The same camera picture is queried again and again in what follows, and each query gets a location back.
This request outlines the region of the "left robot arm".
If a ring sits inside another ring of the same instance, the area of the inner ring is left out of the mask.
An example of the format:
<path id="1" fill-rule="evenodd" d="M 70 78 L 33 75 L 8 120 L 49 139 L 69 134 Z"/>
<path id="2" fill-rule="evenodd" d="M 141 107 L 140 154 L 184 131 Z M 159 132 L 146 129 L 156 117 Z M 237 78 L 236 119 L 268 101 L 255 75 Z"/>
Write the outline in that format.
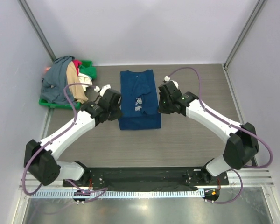
<path id="1" fill-rule="evenodd" d="M 105 86 L 99 93 L 98 102 L 87 102 L 74 118 L 50 136 L 37 142 L 31 140 L 26 145 L 24 168 L 43 186 L 56 180 L 71 180 L 78 186 L 86 186 L 91 171 L 81 162 L 59 161 L 61 154 L 79 137 L 107 120 L 120 118 L 121 94 Z"/>

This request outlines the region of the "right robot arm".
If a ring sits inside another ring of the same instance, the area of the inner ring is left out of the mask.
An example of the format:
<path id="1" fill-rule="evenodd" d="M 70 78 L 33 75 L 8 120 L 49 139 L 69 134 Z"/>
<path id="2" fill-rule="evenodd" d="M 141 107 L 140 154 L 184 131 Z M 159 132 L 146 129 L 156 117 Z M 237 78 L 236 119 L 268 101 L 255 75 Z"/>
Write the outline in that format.
<path id="1" fill-rule="evenodd" d="M 158 111 L 164 114 L 178 113 L 202 124 L 224 143 L 222 155 L 211 159 L 201 168 L 201 179 L 213 184 L 220 174 L 230 169 L 240 170 L 259 152 L 255 127 L 230 120 L 203 104 L 191 92 L 182 93 L 176 81 L 166 78 L 159 86 Z"/>

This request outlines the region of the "blue t shirt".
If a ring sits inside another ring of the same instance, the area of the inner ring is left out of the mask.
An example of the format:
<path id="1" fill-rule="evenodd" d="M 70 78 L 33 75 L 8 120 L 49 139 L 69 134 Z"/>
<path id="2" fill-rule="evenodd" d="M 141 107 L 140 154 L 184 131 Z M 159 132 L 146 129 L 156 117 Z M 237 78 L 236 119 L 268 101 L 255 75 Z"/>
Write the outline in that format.
<path id="1" fill-rule="evenodd" d="M 153 70 L 120 72 L 121 111 L 120 130 L 161 128 L 158 97 Z"/>

